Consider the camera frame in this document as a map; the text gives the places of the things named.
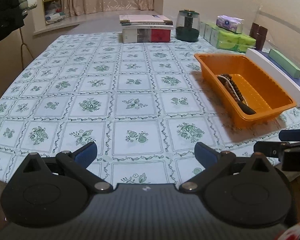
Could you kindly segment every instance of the jar lid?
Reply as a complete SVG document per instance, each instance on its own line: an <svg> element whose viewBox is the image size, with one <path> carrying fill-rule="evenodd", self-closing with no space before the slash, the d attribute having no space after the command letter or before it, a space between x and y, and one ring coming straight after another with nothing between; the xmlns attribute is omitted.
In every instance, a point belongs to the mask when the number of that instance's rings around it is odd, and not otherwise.
<svg viewBox="0 0 300 240"><path fill-rule="evenodd" d="M198 12L196 12L194 10L190 10L190 9L183 9L183 10L180 10L179 12L191 13L191 14L199 14Z"/></svg>
<svg viewBox="0 0 300 240"><path fill-rule="evenodd" d="M251 31L255 32L255 33L258 33L262 36L266 36L267 35L267 32L268 32L268 29L265 28L265 27L262 27L261 25L259 24L256 24L256 23L252 23L252 26L251 26Z"/></svg>

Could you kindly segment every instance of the brown container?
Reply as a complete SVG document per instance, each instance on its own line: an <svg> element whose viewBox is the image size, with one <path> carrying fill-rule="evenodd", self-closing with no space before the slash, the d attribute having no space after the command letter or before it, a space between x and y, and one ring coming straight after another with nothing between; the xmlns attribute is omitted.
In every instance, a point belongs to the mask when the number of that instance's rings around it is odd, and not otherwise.
<svg viewBox="0 0 300 240"><path fill-rule="evenodd" d="M256 40L256 50L262 50L267 33L268 29L256 23L252 23L249 36Z"/></svg>

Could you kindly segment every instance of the floral tablecloth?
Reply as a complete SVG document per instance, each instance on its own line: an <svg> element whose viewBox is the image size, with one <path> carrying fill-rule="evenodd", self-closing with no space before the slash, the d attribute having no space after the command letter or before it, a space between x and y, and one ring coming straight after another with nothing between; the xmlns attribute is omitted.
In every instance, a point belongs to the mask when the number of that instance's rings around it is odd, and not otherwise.
<svg viewBox="0 0 300 240"><path fill-rule="evenodd" d="M228 52L201 37L122 44L119 33L60 36L0 99L0 180L29 152L55 156L95 141L98 157L88 170L114 187L178 186L204 169L194 158L197 141L249 156L256 140L277 141L279 130L300 127L295 108L252 129L234 128L194 53Z"/></svg>

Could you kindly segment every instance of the green tissue pack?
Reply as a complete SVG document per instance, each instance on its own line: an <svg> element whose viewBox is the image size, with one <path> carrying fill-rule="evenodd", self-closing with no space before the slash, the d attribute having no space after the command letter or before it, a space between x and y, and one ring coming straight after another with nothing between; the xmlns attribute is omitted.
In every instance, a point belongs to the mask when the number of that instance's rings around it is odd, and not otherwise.
<svg viewBox="0 0 300 240"><path fill-rule="evenodd" d="M237 51L239 35L220 27L213 27L210 44L217 49Z"/></svg>
<svg viewBox="0 0 300 240"><path fill-rule="evenodd" d="M202 23L201 27L201 36L217 49L246 52L255 47L256 40L248 35L233 33L215 24Z"/></svg>
<svg viewBox="0 0 300 240"><path fill-rule="evenodd" d="M269 57L278 63L285 71L287 71L292 77L300 78L300 68L298 68L291 60L285 55L281 54L276 49L271 49Z"/></svg>

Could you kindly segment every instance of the red object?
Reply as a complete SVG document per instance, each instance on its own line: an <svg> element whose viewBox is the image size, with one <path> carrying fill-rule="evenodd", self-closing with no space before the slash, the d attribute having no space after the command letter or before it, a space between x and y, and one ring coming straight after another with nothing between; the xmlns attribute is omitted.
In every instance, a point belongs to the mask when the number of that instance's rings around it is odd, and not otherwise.
<svg viewBox="0 0 300 240"><path fill-rule="evenodd" d="M151 42L169 42L170 30L152 29L151 30Z"/></svg>
<svg viewBox="0 0 300 240"><path fill-rule="evenodd" d="M281 233L275 240L300 240L300 223Z"/></svg>

